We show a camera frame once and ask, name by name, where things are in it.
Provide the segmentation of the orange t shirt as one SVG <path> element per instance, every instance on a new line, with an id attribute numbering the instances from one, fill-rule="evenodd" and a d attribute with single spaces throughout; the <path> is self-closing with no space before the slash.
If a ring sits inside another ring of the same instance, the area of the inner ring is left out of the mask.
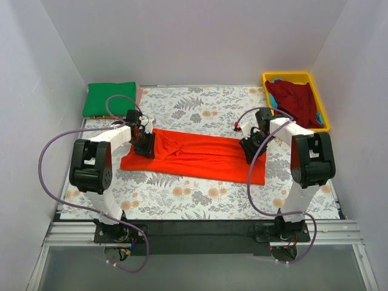
<path id="1" fill-rule="evenodd" d="M 155 133 L 155 157 L 130 150 L 121 158 L 121 170 L 247 183 L 250 165 L 238 139 L 162 129 Z"/>

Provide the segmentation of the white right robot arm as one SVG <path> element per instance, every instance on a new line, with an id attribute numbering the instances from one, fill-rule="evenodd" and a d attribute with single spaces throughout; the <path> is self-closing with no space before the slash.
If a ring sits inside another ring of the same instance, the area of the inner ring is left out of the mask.
<path id="1" fill-rule="evenodd" d="M 234 130 L 242 132 L 239 144 L 249 164 L 247 191 L 251 191 L 253 168 L 256 160 L 265 154 L 268 143 L 278 138 L 290 146 L 290 173 L 293 183 L 285 203 L 276 213 L 269 213 L 273 221 L 255 224 L 253 233 L 259 243 L 271 241 L 302 241 L 309 236 L 307 208 L 316 192 L 336 173 L 330 135 L 314 132 L 298 125 L 294 118 L 273 107 L 254 107 L 256 126 L 236 122 Z"/>

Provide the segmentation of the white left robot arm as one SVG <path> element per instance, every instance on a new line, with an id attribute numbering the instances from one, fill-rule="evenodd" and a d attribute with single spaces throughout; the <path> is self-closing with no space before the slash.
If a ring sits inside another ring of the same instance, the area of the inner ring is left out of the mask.
<path id="1" fill-rule="evenodd" d="M 99 211 L 95 224 L 115 242 L 125 241 L 130 231 L 124 211 L 109 190 L 113 179 L 112 153 L 124 144 L 132 145 L 136 158 L 155 157 L 155 138 L 152 122 L 137 110 L 128 110 L 123 121 L 116 121 L 110 129 L 92 139 L 77 139 L 73 146 L 69 181 L 91 201 Z"/>

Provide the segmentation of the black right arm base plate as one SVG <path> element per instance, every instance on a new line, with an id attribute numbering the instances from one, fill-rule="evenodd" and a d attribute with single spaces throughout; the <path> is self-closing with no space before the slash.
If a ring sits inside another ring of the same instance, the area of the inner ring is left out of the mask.
<path id="1" fill-rule="evenodd" d="M 277 225 L 274 221 L 258 221 L 249 227 L 249 233 L 258 243 L 307 243 L 310 235 L 305 221 L 287 222 L 284 226 Z"/>

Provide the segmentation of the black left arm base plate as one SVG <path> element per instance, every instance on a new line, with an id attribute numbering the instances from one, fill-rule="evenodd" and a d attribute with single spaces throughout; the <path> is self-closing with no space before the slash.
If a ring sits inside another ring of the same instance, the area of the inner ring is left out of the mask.
<path id="1" fill-rule="evenodd" d="M 108 225 L 97 223 L 93 242 L 97 244 L 129 244 L 135 240 L 139 243 L 145 243 L 144 236 L 136 229 L 123 224 Z"/>

